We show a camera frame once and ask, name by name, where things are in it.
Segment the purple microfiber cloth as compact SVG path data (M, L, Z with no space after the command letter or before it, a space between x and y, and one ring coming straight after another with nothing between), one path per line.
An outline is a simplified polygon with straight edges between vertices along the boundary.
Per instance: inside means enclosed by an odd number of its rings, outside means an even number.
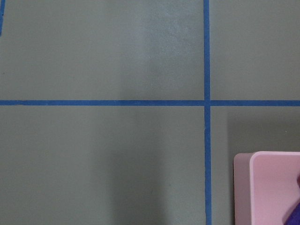
M289 209L289 214L286 215L284 225L300 225L300 197Z

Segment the pink plastic tray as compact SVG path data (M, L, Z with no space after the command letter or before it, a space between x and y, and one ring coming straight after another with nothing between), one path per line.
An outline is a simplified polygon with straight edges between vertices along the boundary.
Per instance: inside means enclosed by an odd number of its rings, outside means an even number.
M233 178L237 225L284 225L300 202L299 152L239 153Z

